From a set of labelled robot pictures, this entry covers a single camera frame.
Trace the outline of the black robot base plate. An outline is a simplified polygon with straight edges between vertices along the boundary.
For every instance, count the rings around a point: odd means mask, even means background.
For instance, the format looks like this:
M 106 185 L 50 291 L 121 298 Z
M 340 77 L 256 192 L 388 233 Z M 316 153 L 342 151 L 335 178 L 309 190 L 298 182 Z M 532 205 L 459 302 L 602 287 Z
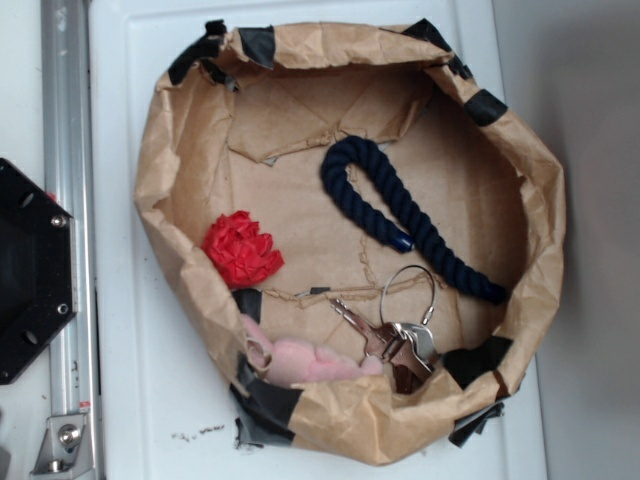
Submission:
M 72 217 L 1 160 L 1 383 L 15 382 L 75 315 Z

